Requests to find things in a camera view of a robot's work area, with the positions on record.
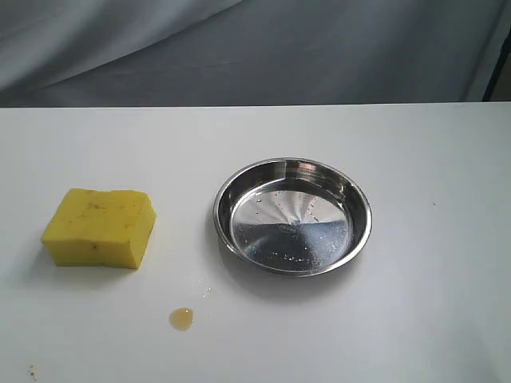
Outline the grey backdrop cloth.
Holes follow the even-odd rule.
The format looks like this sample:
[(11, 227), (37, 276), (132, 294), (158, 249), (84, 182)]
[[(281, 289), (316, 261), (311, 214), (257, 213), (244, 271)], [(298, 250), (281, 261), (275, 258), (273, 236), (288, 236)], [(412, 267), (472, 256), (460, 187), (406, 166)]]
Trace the grey backdrop cloth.
[(507, 1), (4, 1), (4, 107), (478, 101)]

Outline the round stainless steel pan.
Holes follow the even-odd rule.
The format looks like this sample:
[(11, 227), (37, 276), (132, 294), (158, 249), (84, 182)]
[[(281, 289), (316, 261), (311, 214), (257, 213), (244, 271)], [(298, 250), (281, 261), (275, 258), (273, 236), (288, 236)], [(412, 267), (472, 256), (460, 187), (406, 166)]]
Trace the round stainless steel pan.
[(350, 177), (292, 157), (262, 160), (230, 176), (216, 194), (212, 220), (230, 253), (296, 278), (347, 264), (373, 227), (369, 201)]

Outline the amber liquid spill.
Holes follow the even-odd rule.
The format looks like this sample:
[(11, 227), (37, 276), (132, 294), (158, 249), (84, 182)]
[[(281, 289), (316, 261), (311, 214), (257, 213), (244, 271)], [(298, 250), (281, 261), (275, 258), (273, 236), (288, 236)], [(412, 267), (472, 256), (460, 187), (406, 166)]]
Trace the amber liquid spill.
[(169, 315), (168, 320), (175, 330), (186, 331), (193, 324), (194, 311), (188, 307), (178, 308)]

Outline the yellow sponge block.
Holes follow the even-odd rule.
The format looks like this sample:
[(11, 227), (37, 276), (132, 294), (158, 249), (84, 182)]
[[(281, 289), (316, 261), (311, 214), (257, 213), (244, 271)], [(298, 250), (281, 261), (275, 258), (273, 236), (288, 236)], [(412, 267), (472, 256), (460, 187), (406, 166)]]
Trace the yellow sponge block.
[(156, 221), (149, 196), (133, 190), (70, 189), (42, 244), (58, 266), (138, 269)]

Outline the black backdrop stand pole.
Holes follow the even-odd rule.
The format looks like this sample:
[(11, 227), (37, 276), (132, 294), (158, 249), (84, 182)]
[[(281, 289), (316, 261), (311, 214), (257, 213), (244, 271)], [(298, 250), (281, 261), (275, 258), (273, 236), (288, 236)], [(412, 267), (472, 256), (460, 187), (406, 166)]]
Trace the black backdrop stand pole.
[(481, 99), (482, 102), (491, 101), (491, 97), (493, 95), (495, 88), (497, 87), (498, 80), (499, 80), (500, 75), (504, 69), (504, 66), (505, 66), (505, 63), (506, 63), (506, 60), (507, 60), (507, 57), (509, 54), (510, 54), (510, 33), (507, 34), (507, 36), (501, 46), (501, 50), (500, 50), (498, 59), (497, 59), (496, 64), (493, 68), (493, 72), (489, 79), (488, 85), (486, 86), (485, 92)]

